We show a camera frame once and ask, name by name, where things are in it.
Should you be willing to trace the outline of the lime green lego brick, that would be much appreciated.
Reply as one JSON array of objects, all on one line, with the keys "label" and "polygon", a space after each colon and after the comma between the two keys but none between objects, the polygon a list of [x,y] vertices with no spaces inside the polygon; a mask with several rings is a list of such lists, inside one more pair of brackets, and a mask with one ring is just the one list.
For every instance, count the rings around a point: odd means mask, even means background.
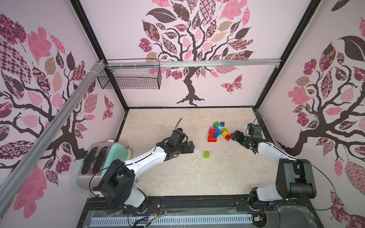
[{"label": "lime green lego brick", "polygon": [[209,159],[210,158],[210,152],[209,151],[205,151],[204,152],[204,156],[205,159]]}]

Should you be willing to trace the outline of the long red lego brick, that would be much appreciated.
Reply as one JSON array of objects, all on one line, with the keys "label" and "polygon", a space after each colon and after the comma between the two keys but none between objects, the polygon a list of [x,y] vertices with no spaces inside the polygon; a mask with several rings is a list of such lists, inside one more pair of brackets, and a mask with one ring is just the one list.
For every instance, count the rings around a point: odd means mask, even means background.
[{"label": "long red lego brick", "polygon": [[208,137],[207,142],[209,142],[209,143],[217,142],[217,138],[215,138],[215,137]]}]

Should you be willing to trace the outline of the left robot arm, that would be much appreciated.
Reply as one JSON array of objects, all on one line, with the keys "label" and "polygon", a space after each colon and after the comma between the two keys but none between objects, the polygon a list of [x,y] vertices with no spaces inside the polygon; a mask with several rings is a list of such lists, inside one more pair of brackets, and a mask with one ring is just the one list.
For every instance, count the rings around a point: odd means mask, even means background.
[{"label": "left robot arm", "polygon": [[137,177],[180,154],[192,154],[194,149],[194,143],[188,140],[183,129],[177,128],[170,137],[156,143],[155,147],[143,155],[127,161],[112,161],[97,185],[97,190],[112,207],[130,206],[143,213],[147,209],[149,197],[133,187]]}]

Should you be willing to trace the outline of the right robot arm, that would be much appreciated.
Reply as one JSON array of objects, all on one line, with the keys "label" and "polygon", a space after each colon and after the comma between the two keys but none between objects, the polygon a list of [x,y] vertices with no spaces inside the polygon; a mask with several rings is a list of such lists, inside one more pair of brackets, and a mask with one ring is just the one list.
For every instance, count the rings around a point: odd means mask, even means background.
[{"label": "right robot arm", "polygon": [[316,197],[317,189],[311,163],[289,155],[274,143],[264,139],[260,125],[250,123],[248,133],[236,130],[231,138],[254,154],[265,156],[277,166],[275,184],[252,188],[249,194],[250,204]]}]

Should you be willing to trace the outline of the yellow lego brick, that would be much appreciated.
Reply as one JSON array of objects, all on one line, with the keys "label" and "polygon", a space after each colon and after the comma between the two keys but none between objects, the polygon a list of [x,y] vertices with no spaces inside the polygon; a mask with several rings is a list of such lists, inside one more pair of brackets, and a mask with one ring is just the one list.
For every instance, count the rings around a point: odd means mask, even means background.
[{"label": "yellow lego brick", "polygon": [[222,137],[225,138],[229,133],[227,131],[222,132]]}]

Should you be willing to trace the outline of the long blue lego brick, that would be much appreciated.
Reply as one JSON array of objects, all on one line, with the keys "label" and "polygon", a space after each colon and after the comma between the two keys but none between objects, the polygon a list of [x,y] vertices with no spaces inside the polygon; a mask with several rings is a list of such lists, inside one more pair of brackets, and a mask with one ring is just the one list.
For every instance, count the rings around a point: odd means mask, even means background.
[{"label": "long blue lego brick", "polygon": [[217,135],[222,135],[222,130],[221,130],[220,128],[216,127],[216,128],[215,128],[215,133],[216,133]]}]

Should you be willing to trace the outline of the dark green lego brick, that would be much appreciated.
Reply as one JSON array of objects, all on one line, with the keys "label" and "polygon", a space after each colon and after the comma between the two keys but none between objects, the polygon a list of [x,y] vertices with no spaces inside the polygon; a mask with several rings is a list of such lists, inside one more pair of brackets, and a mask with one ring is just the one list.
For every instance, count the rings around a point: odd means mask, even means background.
[{"label": "dark green lego brick", "polygon": [[213,124],[213,127],[214,127],[214,128],[219,127],[219,126],[220,126],[220,122],[215,122],[215,123]]}]

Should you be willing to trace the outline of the mint green toaster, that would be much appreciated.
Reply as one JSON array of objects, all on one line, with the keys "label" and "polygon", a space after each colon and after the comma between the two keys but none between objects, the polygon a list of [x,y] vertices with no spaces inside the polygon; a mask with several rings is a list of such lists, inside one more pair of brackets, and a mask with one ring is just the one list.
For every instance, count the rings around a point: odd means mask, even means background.
[{"label": "mint green toaster", "polygon": [[76,172],[77,186],[90,194],[99,195],[96,187],[111,162],[116,159],[124,162],[131,157],[130,146],[125,147],[114,140],[92,144]]}]

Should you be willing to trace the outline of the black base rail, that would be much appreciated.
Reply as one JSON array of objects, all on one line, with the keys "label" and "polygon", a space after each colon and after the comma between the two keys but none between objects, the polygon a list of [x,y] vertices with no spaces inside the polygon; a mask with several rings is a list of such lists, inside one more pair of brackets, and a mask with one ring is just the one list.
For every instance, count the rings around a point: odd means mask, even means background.
[{"label": "black base rail", "polygon": [[113,208],[104,198],[86,201],[78,228],[90,228],[92,218],[160,217],[186,215],[251,214],[252,224],[225,225],[173,225],[130,228],[322,228],[317,213],[307,199],[282,199],[250,204],[248,195],[212,196],[154,196],[149,198],[145,212],[139,213],[130,206]]}]

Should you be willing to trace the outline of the aluminium frame bar back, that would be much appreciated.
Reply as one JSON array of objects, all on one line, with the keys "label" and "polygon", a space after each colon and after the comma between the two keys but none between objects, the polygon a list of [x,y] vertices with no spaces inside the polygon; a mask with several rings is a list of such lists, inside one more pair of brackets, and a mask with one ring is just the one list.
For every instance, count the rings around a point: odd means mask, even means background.
[{"label": "aluminium frame bar back", "polygon": [[275,65],[279,66],[281,59],[244,59],[244,60],[208,60],[208,61],[167,61],[152,62],[119,61],[107,63],[108,67],[220,67],[220,66],[255,66]]}]

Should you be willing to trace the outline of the aluminium frame bar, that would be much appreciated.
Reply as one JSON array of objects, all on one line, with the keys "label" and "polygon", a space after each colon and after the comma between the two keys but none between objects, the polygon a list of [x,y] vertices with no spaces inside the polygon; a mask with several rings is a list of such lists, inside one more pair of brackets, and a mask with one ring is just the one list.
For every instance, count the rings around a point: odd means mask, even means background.
[{"label": "aluminium frame bar", "polygon": [[167,61],[152,62],[119,61],[107,63],[108,67],[220,67],[220,66],[255,66],[275,65],[279,66],[281,59],[244,59],[244,60],[208,60],[208,61]]},{"label": "aluminium frame bar", "polygon": [[22,158],[19,164],[1,185],[1,215],[4,214],[11,200],[33,171],[41,156],[61,130],[63,124],[74,111],[77,103],[82,99],[89,86],[104,70],[104,67],[105,61],[102,59],[98,60],[92,66],[92,68],[87,72],[86,78],[80,82],[78,88],[71,94],[70,98],[67,99],[60,111],[51,121],[49,127],[47,127],[35,141],[29,152],[24,156],[24,158]]}]

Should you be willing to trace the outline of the aluminium frame bar left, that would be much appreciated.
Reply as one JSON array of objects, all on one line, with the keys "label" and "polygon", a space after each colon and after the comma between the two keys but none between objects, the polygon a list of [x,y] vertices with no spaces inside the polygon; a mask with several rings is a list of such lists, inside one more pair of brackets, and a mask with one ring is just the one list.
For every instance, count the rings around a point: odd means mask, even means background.
[{"label": "aluminium frame bar left", "polygon": [[70,98],[67,99],[60,111],[51,121],[49,127],[47,127],[35,141],[29,152],[24,156],[24,158],[22,158],[19,164],[1,185],[1,215],[4,214],[11,200],[33,171],[41,156],[61,130],[63,124],[74,111],[77,103],[82,99],[89,86],[104,70],[104,67],[105,61],[102,59],[98,60],[92,66],[92,68],[87,72],[86,78],[80,82],[78,88],[71,94]]}]

